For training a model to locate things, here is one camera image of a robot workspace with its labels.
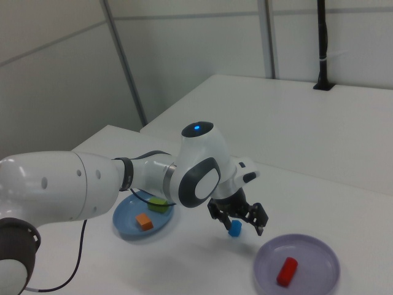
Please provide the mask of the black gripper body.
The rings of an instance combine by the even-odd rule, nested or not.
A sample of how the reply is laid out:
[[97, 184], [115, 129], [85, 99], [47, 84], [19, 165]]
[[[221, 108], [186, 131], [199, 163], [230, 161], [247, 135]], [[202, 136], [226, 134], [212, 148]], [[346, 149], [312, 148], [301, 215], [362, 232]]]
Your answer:
[[238, 189], [233, 195], [225, 199], [211, 199], [220, 210], [227, 212], [229, 216], [244, 216], [244, 206], [246, 205], [246, 195], [243, 188]]

